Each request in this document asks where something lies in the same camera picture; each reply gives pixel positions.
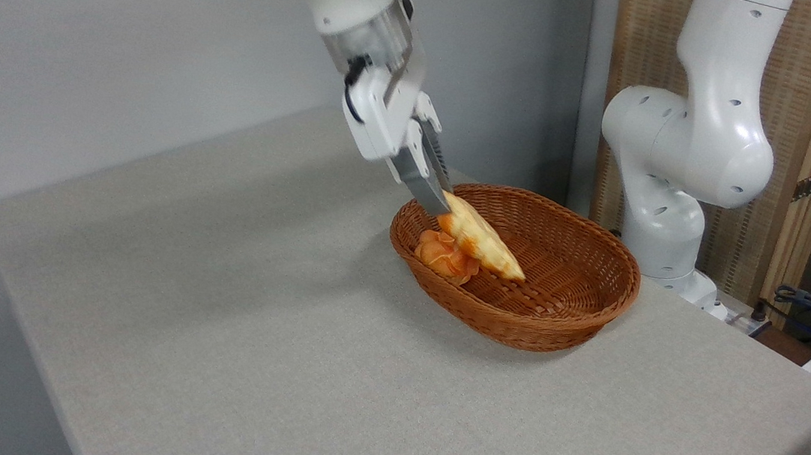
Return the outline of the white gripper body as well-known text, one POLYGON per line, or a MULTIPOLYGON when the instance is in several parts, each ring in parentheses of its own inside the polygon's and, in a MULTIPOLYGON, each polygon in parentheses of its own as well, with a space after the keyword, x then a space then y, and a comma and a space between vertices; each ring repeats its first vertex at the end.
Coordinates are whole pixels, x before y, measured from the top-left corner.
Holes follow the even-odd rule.
POLYGON ((401 148, 411 148, 417 160, 423 160, 422 130, 414 118, 414 106, 425 78, 421 68, 405 67, 395 78, 384 66, 348 63, 342 108, 364 159, 391 160, 401 148))

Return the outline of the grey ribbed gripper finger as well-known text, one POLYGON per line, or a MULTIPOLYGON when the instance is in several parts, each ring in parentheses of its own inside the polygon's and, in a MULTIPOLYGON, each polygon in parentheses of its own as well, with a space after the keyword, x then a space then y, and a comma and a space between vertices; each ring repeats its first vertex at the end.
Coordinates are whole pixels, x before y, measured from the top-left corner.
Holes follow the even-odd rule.
POLYGON ((428 141, 429 147, 431 148, 431 154, 435 159, 432 163, 434 166, 433 169, 435 169, 438 182, 441 187, 443 187, 443 190, 452 193, 453 187, 448 177, 446 160, 444 159, 441 149, 440 134, 442 133, 442 125, 438 120, 439 117, 435 107, 432 105, 432 100, 430 100, 429 95, 424 91, 419 91, 419 95, 417 96, 417 101, 414 106, 414 118, 417 119, 420 127, 422 127, 423 137, 428 141))
POLYGON ((398 182, 403 184, 412 194, 414 200, 425 210, 428 215, 441 216, 451 212, 444 194, 443 187, 438 182, 433 166, 435 159, 431 154, 430 147, 421 147, 420 153, 424 154, 426 170, 429 174, 424 177, 415 162, 414 150, 404 148, 399 151, 396 157, 391 159, 392 167, 397 172, 398 182))

